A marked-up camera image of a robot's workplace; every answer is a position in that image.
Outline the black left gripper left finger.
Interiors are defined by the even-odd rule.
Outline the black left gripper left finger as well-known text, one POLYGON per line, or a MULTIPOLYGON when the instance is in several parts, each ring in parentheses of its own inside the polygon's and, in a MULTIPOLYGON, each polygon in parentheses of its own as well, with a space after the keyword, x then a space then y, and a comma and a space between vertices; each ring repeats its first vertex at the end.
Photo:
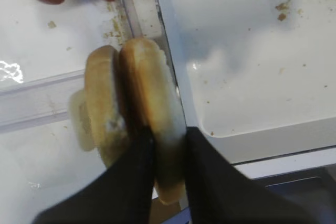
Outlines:
POLYGON ((86 188, 44 210, 34 223, 148 223, 154 143, 143 128, 122 156, 86 188))

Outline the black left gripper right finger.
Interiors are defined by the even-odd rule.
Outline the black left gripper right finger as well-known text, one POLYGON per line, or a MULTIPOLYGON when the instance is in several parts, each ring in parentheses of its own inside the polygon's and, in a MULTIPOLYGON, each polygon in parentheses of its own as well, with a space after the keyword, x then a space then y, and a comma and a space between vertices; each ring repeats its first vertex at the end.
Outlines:
POLYGON ((185 182, 193 223, 291 223, 288 204, 248 179, 196 127, 186 134, 185 182))

